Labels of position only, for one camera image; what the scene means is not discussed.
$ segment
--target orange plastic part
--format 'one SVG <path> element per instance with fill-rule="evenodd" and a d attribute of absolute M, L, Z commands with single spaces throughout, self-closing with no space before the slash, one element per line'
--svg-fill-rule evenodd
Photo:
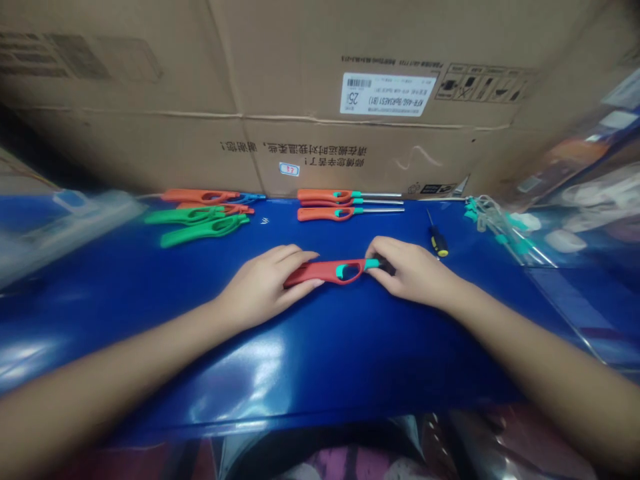
<path fill-rule="evenodd" d="M 313 190 L 313 189 L 300 189 L 298 190 L 298 200 L 326 200 L 326 201 L 339 201 L 344 202 L 351 199 L 352 190 Z"/>
<path fill-rule="evenodd" d="M 294 272 L 285 280 L 284 288 L 290 288 L 298 283 L 302 283 L 306 280 L 320 279 L 338 285 L 346 285 L 348 283 L 355 282 L 362 272 L 365 270 L 367 264 L 366 259 L 357 260 L 338 260 L 328 262 L 306 262 L 300 265 Z M 340 280 L 336 277 L 336 269 L 340 265 L 347 265 L 351 267 L 357 267 L 358 273 L 348 280 Z"/>
<path fill-rule="evenodd" d="M 336 215 L 336 212 L 340 210 L 340 215 L 346 214 L 344 216 Z M 354 214 L 353 207 L 318 207 L 318 208 L 302 208 L 298 209 L 298 220 L 299 221 L 307 221 L 307 220 L 333 220 L 333 221 L 344 221 L 349 220 Z"/>
<path fill-rule="evenodd" d="M 240 192 L 223 190 L 170 189 L 164 192 L 160 198 L 164 201 L 172 202 L 198 202 L 203 205 L 218 205 L 239 196 Z"/>
<path fill-rule="evenodd" d="M 300 200 L 301 207 L 350 207 L 353 205 L 353 199 L 348 202 L 340 203 L 328 200 Z"/>
<path fill-rule="evenodd" d="M 226 215 L 233 215 L 234 213 L 246 213 L 246 214 L 252 215 L 255 213 L 255 210 L 250 208 L 250 206 L 248 205 L 220 203 L 217 206 L 224 207 L 224 212 Z M 182 202 L 180 205 L 176 207 L 176 209 L 182 210 L 182 209 L 202 208 L 202 207 L 210 207 L 210 205 L 205 205 L 204 203 L 199 203 L 199 202 Z"/>

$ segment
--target cardboard box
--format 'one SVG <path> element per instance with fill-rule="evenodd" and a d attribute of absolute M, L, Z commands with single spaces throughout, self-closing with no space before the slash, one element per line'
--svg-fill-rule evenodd
<path fill-rule="evenodd" d="M 497 127 L 602 7 L 599 0 L 210 0 L 244 115 Z M 434 80 L 428 95 L 377 91 L 388 75 Z M 352 80 L 364 87 L 343 85 Z M 409 90 L 424 86 L 412 83 Z M 371 97 L 424 100 L 421 108 Z M 371 110 L 378 109 L 377 114 Z"/>
<path fill-rule="evenodd" d="M 117 188 L 262 191 L 240 120 L 23 111 L 54 147 Z"/>
<path fill-rule="evenodd" d="M 496 131 L 248 120 L 249 138 L 270 195 L 298 188 L 450 193 L 491 150 Z"/>
<path fill-rule="evenodd" d="M 496 194 L 520 169 L 612 112 L 615 106 L 603 100 L 640 67 L 639 26 L 640 11 L 631 2 L 607 2 L 540 79 L 496 150 L 472 170 L 465 194 Z"/>
<path fill-rule="evenodd" d="M 629 6 L 1 0 L 0 93 L 120 188 L 428 196 L 471 173 L 467 191 L 490 193 L 610 109 L 600 99 L 635 68 Z M 338 154 L 354 146 L 358 167 Z"/>
<path fill-rule="evenodd" d="M 53 192 L 50 182 L 0 147 L 0 195 L 50 195 Z"/>
<path fill-rule="evenodd" d="M 236 112 L 204 1 L 0 1 L 10 107 Z"/>

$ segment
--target right hand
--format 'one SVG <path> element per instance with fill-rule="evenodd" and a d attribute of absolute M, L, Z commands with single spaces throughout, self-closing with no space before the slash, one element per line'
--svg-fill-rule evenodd
<path fill-rule="evenodd" d="M 376 237 L 365 257 L 373 258 L 376 253 L 395 268 L 395 275 L 380 269 L 366 272 L 396 297 L 446 310 L 467 283 L 419 245 Z"/>

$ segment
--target screwdriver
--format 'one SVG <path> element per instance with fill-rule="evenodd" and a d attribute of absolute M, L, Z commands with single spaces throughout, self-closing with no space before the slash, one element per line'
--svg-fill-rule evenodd
<path fill-rule="evenodd" d="M 438 230 L 438 227 L 434 225 L 429 209 L 427 209 L 427 215 L 429 216 L 429 222 L 431 222 L 429 233 L 431 234 L 431 244 L 433 246 L 433 249 L 438 254 L 438 257 L 446 257 L 449 254 L 447 241 L 445 240 L 442 233 L 440 233 L 440 230 Z"/>

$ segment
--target wire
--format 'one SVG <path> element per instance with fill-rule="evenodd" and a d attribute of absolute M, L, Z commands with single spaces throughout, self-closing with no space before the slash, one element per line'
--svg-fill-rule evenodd
<path fill-rule="evenodd" d="M 62 190 L 62 188 L 58 187 L 58 185 L 56 185 L 54 182 L 47 180 L 42 175 L 38 175 L 36 172 L 34 172 L 31 169 L 28 169 L 27 167 L 20 167 L 18 165 L 15 165 L 13 162 L 10 162 L 9 160 L 3 157 L 0 157 L 0 161 L 4 163 L 6 166 L 8 166 L 9 170 L 11 170 L 13 174 L 18 177 L 31 178 L 40 183 L 44 183 L 46 186 L 56 191 Z"/>

